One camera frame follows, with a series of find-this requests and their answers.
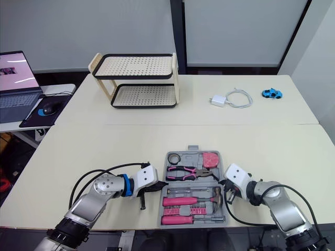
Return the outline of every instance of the laptop screen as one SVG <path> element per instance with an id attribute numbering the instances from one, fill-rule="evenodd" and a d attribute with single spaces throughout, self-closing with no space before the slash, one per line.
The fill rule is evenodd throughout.
<path id="1" fill-rule="evenodd" d="M 39 87 L 22 52 L 0 55 L 0 92 Z"/>

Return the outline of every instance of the gray tool case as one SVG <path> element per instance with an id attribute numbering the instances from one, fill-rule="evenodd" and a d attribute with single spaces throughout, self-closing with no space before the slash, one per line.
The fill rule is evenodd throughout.
<path id="1" fill-rule="evenodd" d="M 203 166 L 203 156 L 204 153 L 212 153 L 218 156 L 218 164 L 215 168 L 206 169 Z M 169 162 L 169 156 L 171 154 L 176 154 L 173 156 L 172 164 Z M 188 151 L 184 152 L 168 152 L 164 162 L 164 181 L 169 184 L 163 187 L 161 192 L 161 199 L 159 204 L 159 218 L 158 226 L 161 229 L 188 229 L 188 228 L 208 228 L 208 227 L 224 227 L 226 226 L 226 214 L 225 214 L 225 204 L 222 202 L 222 206 L 213 213 L 214 203 L 211 201 L 197 202 L 192 205 L 183 206 L 163 206 L 164 198 L 177 198 L 177 197 L 198 197 L 198 198 L 211 198 L 214 196 L 214 188 L 220 187 L 221 196 L 223 198 L 223 186 L 214 179 L 213 176 L 198 177 L 195 180 L 184 180 L 184 181 L 170 181 L 167 180 L 167 176 L 181 177 L 189 175 L 189 172 L 183 170 L 173 170 L 168 172 L 168 168 L 172 166 L 193 166 L 197 169 L 204 169 L 212 171 L 212 173 L 219 179 L 224 178 L 224 168 L 222 164 L 222 159 L 220 153 L 217 151 L 199 151 L 198 146 L 189 146 Z M 193 216 L 194 219 L 199 219 L 193 221 L 193 223 L 187 224 L 163 224 L 163 216 Z M 216 221 L 212 220 L 200 220 L 200 219 L 210 219 L 215 218 Z"/>

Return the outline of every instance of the laptop keyboard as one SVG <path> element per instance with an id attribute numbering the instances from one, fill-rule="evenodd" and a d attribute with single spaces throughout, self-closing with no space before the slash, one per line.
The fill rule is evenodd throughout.
<path id="1" fill-rule="evenodd" d="M 19 106 L 30 106 L 38 95 L 39 93 L 22 96 L 0 97 L 0 109 Z"/>

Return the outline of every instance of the desk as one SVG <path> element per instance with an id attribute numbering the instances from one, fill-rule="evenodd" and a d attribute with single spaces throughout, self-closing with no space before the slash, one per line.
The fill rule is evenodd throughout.
<path id="1" fill-rule="evenodd" d="M 255 179 L 294 187 L 310 202 L 319 223 L 335 222 L 335 201 L 319 190 L 334 190 L 335 147 L 320 125 L 56 124 L 2 205 L 0 226 L 53 228 L 67 212 L 72 187 L 83 173 L 150 161 L 162 179 L 166 153 L 186 150 L 189 144 L 218 150 L 224 168 L 237 163 Z M 115 174 L 131 175 L 137 170 L 128 167 Z M 288 194 L 311 220 L 302 200 Z M 139 209 L 138 198 L 112 199 L 94 229 L 156 229 L 159 198 L 159 192 L 146 194 L 144 211 Z M 273 223 L 265 206 L 254 207 L 237 198 L 232 207 L 242 220 Z M 228 226 L 241 226 L 228 218 Z"/>
<path id="2" fill-rule="evenodd" d="M 43 91 L 43 94 L 46 94 L 46 95 L 61 93 L 61 92 L 73 93 L 75 91 L 75 85 L 74 84 L 46 85 L 46 86 L 41 86 L 41 89 Z M 41 102 L 41 100 L 42 99 L 39 99 L 37 101 L 37 103 L 35 104 L 35 106 L 32 108 L 31 111 L 33 111 L 35 109 L 35 107 L 38 105 L 38 103 Z M 38 146 L 38 142 L 36 142 L 30 136 L 21 133 L 21 131 L 44 129 L 44 128 L 49 128 L 49 127 L 48 126 L 45 126 L 45 127 L 19 127 L 19 125 L 21 123 L 22 123 L 22 121 L 0 123 L 0 132 L 11 132 L 15 136 L 19 137 L 20 139 L 22 139 L 26 143 L 28 143 L 28 144 L 30 144 L 30 145 L 32 145 L 33 147 L 36 148 Z"/>
<path id="3" fill-rule="evenodd" d="M 116 109 L 88 74 L 55 124 L 151 124 L 151 125 L 235 125 L 235 124 L 318 124 L 298 89 L 287 75 L 211 76 L 180 75 L 180 104 L 166 109 Z M 246 109 L 229 105 L 213 106 L 209 98 L 225 95 L 234 88 L 244 89 L 254 100 Z M 271 87 L 283 93 L 282 99 L 261 96 Z M 242 94 L 229 97 L 246 104 Z"/>

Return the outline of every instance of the laptop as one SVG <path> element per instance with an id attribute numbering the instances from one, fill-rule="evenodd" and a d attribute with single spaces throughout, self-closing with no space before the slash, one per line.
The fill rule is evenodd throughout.
<path id="1" fill-rule="evenodd" d="M 22 51 L 0 53 L 0 123 L 24 120 L 42 93 Z"/>

